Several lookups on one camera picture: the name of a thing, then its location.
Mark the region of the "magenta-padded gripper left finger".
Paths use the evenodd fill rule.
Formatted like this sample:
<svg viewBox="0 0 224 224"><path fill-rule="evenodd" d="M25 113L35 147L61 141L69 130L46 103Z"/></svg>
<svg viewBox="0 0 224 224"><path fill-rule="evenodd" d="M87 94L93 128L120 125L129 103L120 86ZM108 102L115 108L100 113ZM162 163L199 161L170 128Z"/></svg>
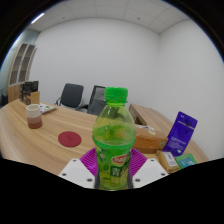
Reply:
<svg viewBox="0 0 224 224"><path fill-rule="evenodd" d="M80 159L71 159L60 172L59 176L78 186L89 189L98 189L100 179L98 174L96 149L93 148L89 150Z"/></svg>

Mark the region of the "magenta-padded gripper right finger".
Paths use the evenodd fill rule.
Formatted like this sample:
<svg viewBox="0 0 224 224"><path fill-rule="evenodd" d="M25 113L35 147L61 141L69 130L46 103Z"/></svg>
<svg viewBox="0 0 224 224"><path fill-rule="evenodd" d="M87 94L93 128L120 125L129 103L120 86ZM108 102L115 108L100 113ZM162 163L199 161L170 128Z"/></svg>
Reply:
<svg viewBox="0 0 224 224"><path fill-rule="evenodd" d="M128 174L129 189L141 188L166 176L168 173L155 158L147 159L138 150L131 150Z"/></svg>

